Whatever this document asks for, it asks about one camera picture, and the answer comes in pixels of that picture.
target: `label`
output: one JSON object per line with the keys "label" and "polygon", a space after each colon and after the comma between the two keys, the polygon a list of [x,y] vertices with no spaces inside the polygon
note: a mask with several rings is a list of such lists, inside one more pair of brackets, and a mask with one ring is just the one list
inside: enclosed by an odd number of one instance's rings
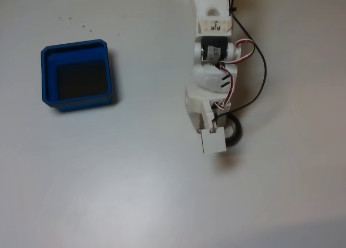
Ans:
{"label": "label", "polygon": [[217,128],[215,133],[210,129],[203,129],[201,135],[204,153],[226,152],[224,128]]}
{"label": "label", "polygon": [[201,20],[198,21],[200,33],[228,33],[231,31],[231,20]]}
{"label": "label", "polygon": [[206,58],[207,61],[217,62],[220,59],[220,56],[221,56],[221,48],[208,46],[208,53]]}

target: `black wire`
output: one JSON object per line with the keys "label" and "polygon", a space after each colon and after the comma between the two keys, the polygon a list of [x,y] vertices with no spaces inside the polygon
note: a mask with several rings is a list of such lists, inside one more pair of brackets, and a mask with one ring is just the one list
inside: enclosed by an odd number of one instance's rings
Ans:
{"label": "black wire", "polygon": [[[234,19],[234,21],[240,26],[240,28],[243,30],[243,32],[246,34],[246,36],[253,40],[253,38],[249,35],[249,33],[247,32],[247,30],[243,27],[243,25],[240,23],[240,21],[236,18],[236,16],[234,15],[234,12],[237,10],[236,8],[233,7],[233,4],[234,4],[234,0],[228,0],[228,3],[229,3],[229,16],[232,16],[232,18]],[[265,61],[265,58],[264,58],[264,55],[262,54],[262,51],[259,49],[259,47],[257,46],[257,44],[255,44],[255,47],[259,53],[259,55],[261,55],[262,57],[262,60],[263,60],[263,64],[264,64],[264,77],[263,77],[263,82],[262,82],[262,86],[261,88],[259,89],[259,92],[258,94],[256,95],[256,97],[251,100],[249,103],[245,104],[245,105],[242,105],[240,106],[239,108],[236,108],[234,110],[231,110],[229,112],[226,112],[226,113],[223,113],[223,114],[220,114],[218,115],[217,117],[215,117],[212,121],[215,122],[218,118],[222,117],[222,116],[226,116],[227,114],[231,114],[231,113],[234,113],[236,111],[239,111],[240,109],[244,109],[246,108],[247,106],[251,105],[253,102],[255,102],[258,97],[260,96],[260,94],[262,93],[262,90],[264,88],[264,85],[265,85],[265,80],[267,79],[267,62]]]}

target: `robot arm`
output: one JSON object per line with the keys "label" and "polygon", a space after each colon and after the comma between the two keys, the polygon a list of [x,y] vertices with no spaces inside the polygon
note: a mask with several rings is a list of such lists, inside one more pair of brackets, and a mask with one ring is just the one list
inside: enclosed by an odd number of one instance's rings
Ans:
{"label": "robot arm", "polygon": [[202,115],[201,129],[205,153],[226,151],[226,118],[213,122],[216,115],[228,112],[237,79],[236,61],[240,45],[231,42],[232,18],[226,0],[190,0],[195,15],[195,51],[193,77],[195,85],[185,93],[189,114]]}

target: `cable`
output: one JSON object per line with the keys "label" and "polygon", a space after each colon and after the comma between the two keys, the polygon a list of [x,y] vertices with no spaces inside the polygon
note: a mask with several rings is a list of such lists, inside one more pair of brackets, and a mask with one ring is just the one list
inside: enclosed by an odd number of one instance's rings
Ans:
{"label": "cable", "polygon": [[[234,5],[234,0],[228,0],[228,3],[229,3],[229,16],[231,16],[235,22],[239,25],[239,27],[243,30],[243,32],[246,34],[246,36],[251,39],[252,41],[253,38],[249,35],[249,33],[247,32],[247,30],[243,27],[243,25],[240,23],[240,21],[236,18],[236,16],[234,15],[234,11],[236,11],[237,9],[233,7]],[[249,103],[245,104],[245,105],[242,105],[240,106],[239,108],[236,108],[234,110],[231,110],[229,112],[226,112],[226,113],[223,113],[223,114],[220,114],[218,115],[217,117],[215,117],[212,122],[215,122],[218,118],[222,117],[222,116],[226,116],[227,114],[231,114],[231,113],[234,113],[236,111],[239,111],[240,109],[244,109],[246,108],[247,106],[251,105],[253,102],[255,102],[258,97],[260,96],[260,94],[262,93],[262,90],[264,88],[264,85],[265,85],[265,80],[267,79],[267,63],[265,61],[265,58],[264,58],[264,55],[262,54],[262,51],[260,50],[260,48],[257,46],[257,44],[255,44],[255,48],[257,49],[259,55],[261,56],[262,60],[263,60],[263,64],[264,64],[264,77],[263,77],[263,82],[262,82],[262,85],[261,85],[261,88],[259,89],[259,92],[258,94],[256,95],[256,97],[251,100]]]}
{"label": "cable", "polygon": [[227,106],[227,103],[231,100],[231,97],[233,95],[233,92],[234,92],[234,77],[233,75],[227,70],[225,69],[224,67],[221,67],[220,70],[224,71],[227,73],[227,75],[229,75],[231,77],[231,88],[228,92],[228,95],[227,95],[227,98],[223,101],[223,105],[219,104],[219,103],[215,103],[215,105],[221,109],[221,110],[224,110]]}
{"label": "cable", "polygon": [[238,47],[238,46],[239,46],[240,44],[242,44],[242,43],[251,43],[251,44],[254,46],[253,50],[252,50],[250,53],[248,53],[247,55],[245,55],[245,56],[243,56],[243,57],[241,57],[241,58],[239,58],[239,59],[236,59],[236,60],[234,60],[234,61],[220,61],[220,63],[225,63],[225,64],[237,64],[237,63],[241,63],[242,61],[244,61],[244,60],[250,58],[250,57],[254,54],[254,52],[255,52],[255,50],[256,50],[256,44],[255,44],[255,42],[254,42],[253,40],[251,40],[251,39],[245,38],[245,39],[240,39],[240,40],[236,41],[236,42],[234,43],[234,45],[235,45],[236,47]]}

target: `red and white wire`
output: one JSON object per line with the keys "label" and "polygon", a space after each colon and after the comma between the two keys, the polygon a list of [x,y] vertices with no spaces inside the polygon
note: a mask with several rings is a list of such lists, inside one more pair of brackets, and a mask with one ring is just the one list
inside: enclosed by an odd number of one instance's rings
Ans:
{"label": "red and white wire", "polygon": [[251,39],[245,38],[245,39],[240,39],[240,40],[236,41],[234,43],[234,46],[238,47],[242,43],[251,43],[254,46],[253,50],[250,53],[248,53],[247,55],[244,55],[243,57],[236,59],[234,61],[220,61],[220,63],[237,64],[237,63],[241,63],[242,61],[250,58],[256,50],[256,43]]}
{"label": "red and white wire", "polygon": [[220,70],[226,72],[228,75],[231,76],[231,88],[230,88],[230,90],[229,90],[229,92],[228,92],[228,95],[227,95],[226,99],[223,101],[223,104],[221,104],[221,103],[215,103],[215,105],[216,105],[219,109],[224,110],[224,109],[227,107],[228,102],[231,100],[231,97],[232,97],[233,92],[234,92],[234,77],[233,77],[233,75],[232,75],[227,69],[221,67]]}

